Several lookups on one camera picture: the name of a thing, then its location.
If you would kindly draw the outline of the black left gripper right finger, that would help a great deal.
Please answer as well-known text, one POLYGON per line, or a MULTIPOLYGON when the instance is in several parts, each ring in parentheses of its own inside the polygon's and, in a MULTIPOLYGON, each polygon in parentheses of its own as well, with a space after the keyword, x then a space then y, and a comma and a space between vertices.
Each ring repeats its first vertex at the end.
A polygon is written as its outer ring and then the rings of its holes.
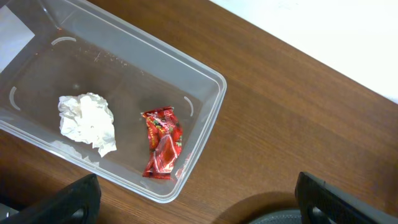
POLYGON ((388 215, 308 172, 298 175, 295 198, 302 223, 397 224, 388 215))

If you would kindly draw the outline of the red snack wrapper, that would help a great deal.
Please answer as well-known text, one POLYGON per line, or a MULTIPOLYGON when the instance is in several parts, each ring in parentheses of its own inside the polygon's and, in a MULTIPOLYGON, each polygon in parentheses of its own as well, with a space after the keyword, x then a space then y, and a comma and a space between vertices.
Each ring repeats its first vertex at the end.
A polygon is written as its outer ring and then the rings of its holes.
POLYGON ((167 106, 143 112, 141 115, 146 121, 150 152, 142 176, 170 180, 175 162, 182 152, 183 135, 174 108, 167 106))

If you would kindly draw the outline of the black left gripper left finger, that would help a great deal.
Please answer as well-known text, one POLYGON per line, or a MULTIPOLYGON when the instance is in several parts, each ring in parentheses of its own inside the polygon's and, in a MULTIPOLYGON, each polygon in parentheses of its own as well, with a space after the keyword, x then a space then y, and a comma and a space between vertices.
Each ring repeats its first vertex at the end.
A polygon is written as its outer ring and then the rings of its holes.
POLYGON ((97 175, 88 174, 17 213, 1 224, 95 224, 100 211, 101 189, 97 175))

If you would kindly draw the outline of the white tissue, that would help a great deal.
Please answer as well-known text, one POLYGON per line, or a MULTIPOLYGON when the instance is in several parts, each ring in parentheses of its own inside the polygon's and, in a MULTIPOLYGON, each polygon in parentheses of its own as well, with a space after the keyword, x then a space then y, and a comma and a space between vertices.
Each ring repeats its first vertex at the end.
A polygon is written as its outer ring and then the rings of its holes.
POLYGON ((102 96, 95 93, 61 96, 58 110, 63 136, 90 144, 101 157, 117 150, 114 115, 102 96))

